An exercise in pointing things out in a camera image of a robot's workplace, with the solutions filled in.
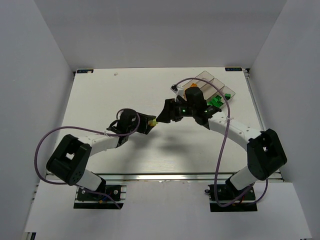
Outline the green curved lego brick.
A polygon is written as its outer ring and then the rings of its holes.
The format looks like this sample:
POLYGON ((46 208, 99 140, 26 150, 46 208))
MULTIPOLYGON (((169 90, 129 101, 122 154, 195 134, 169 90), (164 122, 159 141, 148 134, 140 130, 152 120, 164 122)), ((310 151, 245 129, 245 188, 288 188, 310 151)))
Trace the green curved lego brick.
POLYGON ((216 95, 213 97, 210 102, 208 103, 211 106, 215 106, 217 108, 220 108, 224 103, 222 102, 222 97, 219 95, 216 95))

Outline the pale green small lego brick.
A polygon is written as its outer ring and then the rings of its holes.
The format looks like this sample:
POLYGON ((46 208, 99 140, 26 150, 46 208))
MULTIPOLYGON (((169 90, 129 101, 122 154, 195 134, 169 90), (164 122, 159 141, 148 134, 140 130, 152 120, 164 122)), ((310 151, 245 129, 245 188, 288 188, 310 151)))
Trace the pale green small lego brick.
POLYGON ((152 121, 152 125, 153 126, 156 126, 158 124, 158 122, 156 121, 156 119, 154 119, 153 121, 152 121))

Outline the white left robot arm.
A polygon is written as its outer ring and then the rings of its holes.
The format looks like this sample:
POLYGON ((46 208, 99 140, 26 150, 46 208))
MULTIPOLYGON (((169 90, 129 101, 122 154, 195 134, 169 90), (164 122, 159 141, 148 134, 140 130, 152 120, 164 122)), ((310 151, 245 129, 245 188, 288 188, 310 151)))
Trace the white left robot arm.
POLYGON ((89 158, 125 144, 134 133, 147 135, 156 116, 122 109, 104 132, 89 136, 65 135, 49 158, 46 169, 69 186, 82 187, 96 198, 106 193, 106 181, 87 169, 89 158))

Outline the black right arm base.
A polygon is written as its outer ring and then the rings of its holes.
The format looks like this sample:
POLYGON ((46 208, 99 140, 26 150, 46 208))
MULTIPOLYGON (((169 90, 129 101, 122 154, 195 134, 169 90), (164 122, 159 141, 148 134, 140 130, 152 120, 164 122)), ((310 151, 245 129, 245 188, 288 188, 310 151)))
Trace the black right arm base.
MULTIPOLYGON (((217 184, 217 197, 222 205, 227 204, 238 197, 243 191, 233 194, 227 189, 225 184, 217 184)), ((258 207, 255 203, 256 195, 254 188, 251 187, 249 191, 239 198, 237 201, 226 207, 220 207, 214 195, 214 185, 210 184, 204 190, 204 193, 209 197, 209 206, 212 213, 240 213, 240 212, 257 212, 258 207)))

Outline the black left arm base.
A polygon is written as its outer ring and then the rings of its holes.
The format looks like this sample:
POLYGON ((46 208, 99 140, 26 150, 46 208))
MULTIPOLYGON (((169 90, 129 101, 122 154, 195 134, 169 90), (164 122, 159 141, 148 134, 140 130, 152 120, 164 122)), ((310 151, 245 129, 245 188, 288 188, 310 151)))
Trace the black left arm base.
POLYGON ((91 193, 78 188, 75 194, 74 209, 85 210, 120 210, 124 206, 127 186, 107 184, 104 193, 91 193))

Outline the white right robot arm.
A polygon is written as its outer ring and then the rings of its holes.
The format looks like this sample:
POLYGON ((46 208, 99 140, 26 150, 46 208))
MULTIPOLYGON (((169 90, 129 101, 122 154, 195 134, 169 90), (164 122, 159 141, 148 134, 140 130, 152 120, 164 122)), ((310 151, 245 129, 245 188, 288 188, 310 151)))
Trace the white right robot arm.
POLYGON ((192 117, 208 130, 227 134, 227 138, 247 153, 247 165, 232 175, 226 188, 234 196, 256 181, 264 181, 287 163, 287 157, 277 133, 272 129, 259 131, 227 117, 220 108, 208 105, 199 87, 186 90, 173 85, 175 98, 166 99, 157 122, 169 124, 192 117))

